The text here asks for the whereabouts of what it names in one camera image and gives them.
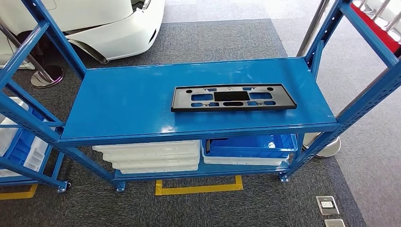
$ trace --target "blue plastic bin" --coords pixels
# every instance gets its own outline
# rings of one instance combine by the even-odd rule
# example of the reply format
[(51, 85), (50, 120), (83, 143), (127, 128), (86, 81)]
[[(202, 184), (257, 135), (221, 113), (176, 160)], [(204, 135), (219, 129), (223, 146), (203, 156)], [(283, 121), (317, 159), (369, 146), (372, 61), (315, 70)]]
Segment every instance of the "blue plastic bin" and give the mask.
[[(31, 107), (28, 109), (30, 113), (32, 113), (39, 120), (43, 121), (44, 117), (40, 115), (37, 111), (32, 109)], [(25, 163), (26, 158), (28, 157), (29, 151), (31, 150), (32, 142), (35, 139), (35, 135), (30, 131), (19, 128), (15, 134), (13, 141), (10, 144), (10, 147), (7, 149), (6, 153), (3, 155), (6, 159), (23, 165)]]
[(205, 150), (204, 156), (287, 158), (289, 153), (297, 150), (295, 134), (240, 136), (212, 140), (210, 149)]

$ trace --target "shelf foot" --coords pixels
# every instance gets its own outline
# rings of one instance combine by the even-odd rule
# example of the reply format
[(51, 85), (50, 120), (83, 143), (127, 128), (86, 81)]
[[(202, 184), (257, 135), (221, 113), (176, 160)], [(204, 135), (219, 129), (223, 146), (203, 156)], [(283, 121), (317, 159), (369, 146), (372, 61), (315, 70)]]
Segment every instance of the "shelf foot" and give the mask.
[(65, 185), (64, 186), (59, 186), (57, 188), (57, 192), (58, 193), (66, 192), (66, 190), (71, 187), (71, 183), (70, 182), (68, 182), (68, 181), (62, 181), (62, 182), (64, 182)]
[(125, 182), (120, 182), (116, 187), (117, 192), (124, 192), (125, 191)]
[(288, 182), (288, 176), (287, 173), (280, 173), (279, 174), (280, 182), (287, 183)]

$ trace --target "lower shelf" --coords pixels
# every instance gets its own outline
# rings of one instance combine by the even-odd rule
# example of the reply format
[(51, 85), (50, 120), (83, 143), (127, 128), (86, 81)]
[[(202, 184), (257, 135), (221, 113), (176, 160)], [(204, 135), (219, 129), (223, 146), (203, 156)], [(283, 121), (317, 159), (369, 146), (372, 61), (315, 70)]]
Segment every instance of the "lower shelf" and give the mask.
[(247, 165), (220, 165), (205, 164), (200, 157), (198, 170), (183, 172), (164, 172), (146, 174), (122, 174), (119, 170), (114, 173), (114, 179), (118, 181), (159, 180), (187, 177), (225, 176), (240, 174), (268, 174), (278, 173), (288, 169), (288, 162), (281, 162), (279, 166), (247, 166)]
[[(40, 169), (38, 173), (42, 174), (44, 171), (44, 168), (46, 167), (47, 160), (49, 159), (49, 156), (52, 152), (52, 146), (48, 145), (47, 149), (44, 154), (44, 159), (42, 162), (42, 165), (40, 166)], [(57, 177), (58, 172), (61, 167), (61, 162), (63, 160), (64, 155), (62, 153), (59, 154), (59, 158), (57, 159), (56, 165), (54, 166), (53, 170), (53, 176)], [(26, 176), (8, 176), (8, 177), (0, 177), (0, 186), (14, 186), (14, 185), (25, 185), (25, 184), (35, 184), (35, 183), (40, 183), (37, 180), (34, 180), (32, 178), (26, 177)]]

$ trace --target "yellow tape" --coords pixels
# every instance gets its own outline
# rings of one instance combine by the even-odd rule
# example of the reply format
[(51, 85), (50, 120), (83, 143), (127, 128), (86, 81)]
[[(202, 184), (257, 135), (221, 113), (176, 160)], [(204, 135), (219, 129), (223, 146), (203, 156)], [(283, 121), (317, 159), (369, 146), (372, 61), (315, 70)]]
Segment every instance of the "yellow tape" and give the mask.
[(35, 195), (36, 189), (37, 184), (33, 184), (27, 192), (0, 193), (0, 200), (29, 199)]
[(240, 175), (235, 176), (235, 183), (232, 184), (206, 185), (185, 188), (163, 188), (163, 181), (157, 180), (155, 195), (181, 195), (204, 192), (227, 192), (243, 189), (244, 187), (242, 185), (242, 177)]

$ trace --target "blue metal shelf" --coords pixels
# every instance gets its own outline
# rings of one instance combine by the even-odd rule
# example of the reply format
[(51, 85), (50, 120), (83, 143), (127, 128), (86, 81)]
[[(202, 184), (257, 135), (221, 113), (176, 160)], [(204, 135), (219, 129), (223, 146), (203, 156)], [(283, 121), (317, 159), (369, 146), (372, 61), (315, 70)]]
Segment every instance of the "blue metal shelf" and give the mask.
[(202, 155), (198, 170), (165, 172), (165, 173), (146, 173), (146, 174), (122, 174), (119, 170), (114, 173), (114, 179), (119, 181), (139, 181), (139, 180), (158, 180), (175, 179), (188, 177), (205, 176), (228, 176), (228, 175), (246, 175), (246, 174), (271, 174), (280, 173), (288, 170), (288, 162), (281, 162), (279, 166), (247, 166), (247, 165), (220, 165), (205, 164)]
[[(47, 149), (44, 153), (44, 159), (42, 162), (42, 165), (38, 171), (38, 173), (42, 174), (44, 171), (44, 168), (46, 167), (47, 160), (49, 159), (49, 156), (52, 152), (52, 146), (48, 145)], [(56, 178), (58, 175), (58, 172), (61, 167), (61, 162), (63, 160), (64, 154), (60, 153), (59, 158), (57, 159), (56, 165), (54, 167), (53, 173), (56, 173), (54, 177)], [(8, 177), (0, 177), (0, 186), (7, 186), (7, 185), (24, 185), (24, 184), (35, 184), (35, 183), (41, 183), (39, 181), (36, 181), (32, 178), (26, 177), (26, 176), (8, 176)]]
[[(173, 113), (177, 86), (280, 83), (293, 110)], [(100, 145), (332, 131), (339, 126), (303, 58), (88, 70), (60, 144)]]

